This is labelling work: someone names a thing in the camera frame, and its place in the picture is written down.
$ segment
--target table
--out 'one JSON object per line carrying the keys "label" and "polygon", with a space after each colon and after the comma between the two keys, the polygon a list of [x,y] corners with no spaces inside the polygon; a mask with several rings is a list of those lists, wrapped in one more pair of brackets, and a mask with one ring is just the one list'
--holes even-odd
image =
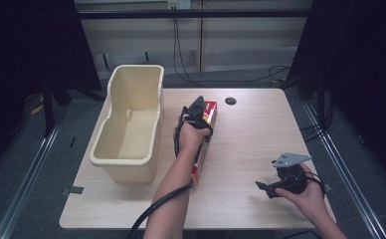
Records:
{"label": "table", "polygon": [[[157,186],[175,159],[172,134],[183,106],[198,96],[218,103],[214,135],[201,179],[191,189],[185,229],[313,228],[284,198],[270,199],[255,181],[279,181],[271,161],[282,152],[308,154],[283,91],[277,89],[164,89],[164,116],[156,176],[149,184],[118,184],[89,159],[104,102],[60,225],[70,229],[128,229],[150,205]],[[225,98],[235,98],[229,106]],[[312,161],[306,164],[315,171]],[[327,198],[328,211],[334,217]]]}

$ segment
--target black horizontal bar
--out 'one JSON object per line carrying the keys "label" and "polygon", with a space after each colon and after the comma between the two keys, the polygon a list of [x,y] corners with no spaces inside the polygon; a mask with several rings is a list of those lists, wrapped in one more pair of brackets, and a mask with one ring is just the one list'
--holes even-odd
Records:
{"label": "black horizontal bar", "polygon": [[310,10],[146,10],[146,11],[80,11],[50,16],[79,19],[147,19],[147,18],[261,18],[308,17]]}

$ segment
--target person's right hand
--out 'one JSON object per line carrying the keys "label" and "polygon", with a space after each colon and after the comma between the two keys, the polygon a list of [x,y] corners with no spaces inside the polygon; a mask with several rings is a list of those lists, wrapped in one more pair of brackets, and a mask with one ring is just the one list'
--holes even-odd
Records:
{"label": "person's right hand", "polygon": [[[313,177],[311,170],[304,163],[300,165],[306,172],[306,176]],[[311,222],[320,216],[329,216],[320,186],[314,181],[308,181],[307,188],[302,194],[294,194],[282,188],[277,188],[276,193],[295,204],[298,210]]]}

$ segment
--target box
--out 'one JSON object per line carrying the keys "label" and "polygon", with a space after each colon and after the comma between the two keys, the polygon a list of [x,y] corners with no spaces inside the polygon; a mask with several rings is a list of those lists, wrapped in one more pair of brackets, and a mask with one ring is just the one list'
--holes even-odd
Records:
{"label": "box", "polygon": [[[215,121],[217,118],[217,103],[205,101],[205,110],[203,111],[203,120],[205,120],[211,128],[214,128]],[[200,172],[205,161],[206,152],[208,150],[208,145],[211,137],[204,137],[202,143],[197,150],[195,160],[192,166],[191,177],[195,184],[199,183]]]}
{"label": "box", "polygon": [[109,112],[90,153],[116,182],[150,182],[156,172],[161,118],[163,68],[123,65],[107,86]]}

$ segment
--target black round hole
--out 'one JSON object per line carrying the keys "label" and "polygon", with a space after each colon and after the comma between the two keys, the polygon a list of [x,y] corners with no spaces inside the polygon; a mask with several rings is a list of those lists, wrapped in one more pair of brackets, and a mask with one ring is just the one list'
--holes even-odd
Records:
{"label": "black round hole", "polygon": [[235,105],[236,102],[237,102],[237,100],[234,99],[234,98],[226,98],[226,99],[225,99],[225,103],[226,103],[227,105],[230,105],[230,106]]}

